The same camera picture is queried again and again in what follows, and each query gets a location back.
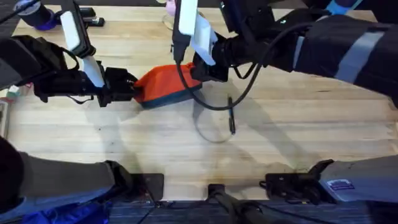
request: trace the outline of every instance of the black bracket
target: black bracket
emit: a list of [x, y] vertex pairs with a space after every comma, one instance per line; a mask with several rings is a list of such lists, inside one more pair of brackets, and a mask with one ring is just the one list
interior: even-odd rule
[[285, 200], [287, 203], [336, 203], [336, 201], [319, 184], [322, 171], [333, 160], [321, 161], [306, 174], [266, 174], [260, 187], [267, 190], [271, 200]]

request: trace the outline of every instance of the orange bag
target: orange bag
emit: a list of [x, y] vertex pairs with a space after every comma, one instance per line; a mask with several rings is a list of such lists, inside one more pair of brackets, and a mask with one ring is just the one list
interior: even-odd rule
[[[202, 83], [192, 79], [190, 74], [192, 67], [192, 63], [181, 65], [188, 86], [196, 91], [201, 89]], [[135, 82], [134, 87], [141, 89], [141, 94], [134, 98], [145, 109], [178, 103], [192, 98], [182, 85], [176, 65], [163, 65], [153, 68]]]

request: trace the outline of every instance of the black strap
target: black strap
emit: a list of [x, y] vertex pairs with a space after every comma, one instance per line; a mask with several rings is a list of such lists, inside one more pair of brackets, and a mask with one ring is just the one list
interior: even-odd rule
[[87, 101], [93, 101], [94, 100], [94, 96], [93, 95], [91, 95], [90, 99], [87, 99], [85, 101], [76, 100], [76, 99], [74, 99], [71, 96], [67, 96], [67, 98], [70, 98], [71, 100], [73, 100], [75, 103], [77, 103], [79, 105], [82, 105], [82, 104], [86, 103]]

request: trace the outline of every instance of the purple object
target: purple object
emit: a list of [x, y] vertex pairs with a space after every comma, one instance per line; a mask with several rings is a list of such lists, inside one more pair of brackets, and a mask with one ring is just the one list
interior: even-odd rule
[[[17, 2], [14, 6], [14, 11], [20, 9], [31, 1], [32, 0], [21, 0]], [[26, 22], [26, 24], [35, 27], [38, 30], [53, 29], [57, 25], [54, 12], [47, 9], [40, 1], [18, 13], [18, 16]]]

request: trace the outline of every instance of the wooden table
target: wooden table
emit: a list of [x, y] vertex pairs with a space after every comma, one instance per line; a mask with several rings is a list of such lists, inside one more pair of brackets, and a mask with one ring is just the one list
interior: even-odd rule
[[[90, 27], [96, 58], [141, 77], [156, 65], [173, 64], [172, 32], [159, 7], [94, 7], [106, 19]], [[229, 35], [218, 9], [200, 9], [214, 29]], [[277, 9], [276, 18], [289, 10]], [[374, 20], [370, 12], [356, 17]], [[39, 32], [22, 21], [15, 35], [45, 37], [65, 46], [61, 27]], [[185, 57], [192, 59], [192, 51]], [[206, 83], [214, 105], [236, 98], [247, 82]], [[30, 155], [74, 162], [120, 162], [130, 172], [165, 174], [165, 200], [199, 200], [208, 184], [223, 183], [238, 198], [264, 199], [258, 182], [270, 172], [306, 171], [323, 159], [352, 161], [398, 152], [398, 111], [382, 95], [315, 75], [264, 69], [235, 109], [231, 137], [227, 112], [185, 101], [155, 110], [135, 102], [99, 108], [70, 99], [42, 103], [32, 95], [13, 105], [10, 142]]]

